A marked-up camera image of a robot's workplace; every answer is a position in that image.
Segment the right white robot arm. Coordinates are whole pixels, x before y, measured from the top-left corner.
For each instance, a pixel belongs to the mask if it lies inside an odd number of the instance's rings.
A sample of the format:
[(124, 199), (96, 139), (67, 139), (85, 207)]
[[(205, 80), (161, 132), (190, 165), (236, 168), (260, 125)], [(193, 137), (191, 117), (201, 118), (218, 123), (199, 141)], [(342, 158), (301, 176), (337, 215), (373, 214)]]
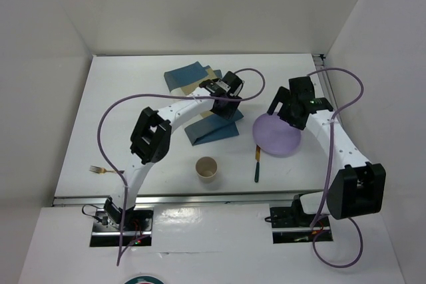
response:
[(290, 210), (297, 225), (315, 225), (323, 215), (346, 219), (381, 211), (386, 171), (373, 164), (351, 141), (330, 102), (315, 96), (310, 77), (292, 78), (280, 87), (267, 111), (298, 130), (309, 130), (328, 154), (322, 192), (304, 194)]

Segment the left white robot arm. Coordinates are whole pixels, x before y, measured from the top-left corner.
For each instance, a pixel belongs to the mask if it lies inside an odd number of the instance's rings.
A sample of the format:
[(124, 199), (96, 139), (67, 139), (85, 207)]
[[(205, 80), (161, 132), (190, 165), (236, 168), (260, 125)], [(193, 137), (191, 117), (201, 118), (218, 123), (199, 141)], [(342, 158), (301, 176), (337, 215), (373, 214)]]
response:
[(111, 226), (123, 230), (130, 225), (139, 189), (154, 164), (167, 155), (174, 131), (204, 112), (231, 119), (243, 101), (239, 96), (243, 85), (238, 76), (228, 72), (222, 79), (203, 81), (169, 106), (142, 109), (130, 135), (130, 164), (119, 173), (123, 186), (104, 205)]

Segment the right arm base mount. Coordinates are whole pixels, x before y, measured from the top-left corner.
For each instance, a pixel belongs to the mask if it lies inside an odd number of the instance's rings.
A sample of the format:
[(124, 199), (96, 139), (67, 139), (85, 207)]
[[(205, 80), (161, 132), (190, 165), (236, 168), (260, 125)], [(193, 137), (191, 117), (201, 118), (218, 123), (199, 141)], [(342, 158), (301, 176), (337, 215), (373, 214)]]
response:
[(333, 241), (330, 222), (325, 218), (310, 227), (313, 215), (298, 213), (292, 207), (271, 207), (264, 221), (272, 227), (274, 244), (309, 243), (318, 235), (318, 241)]

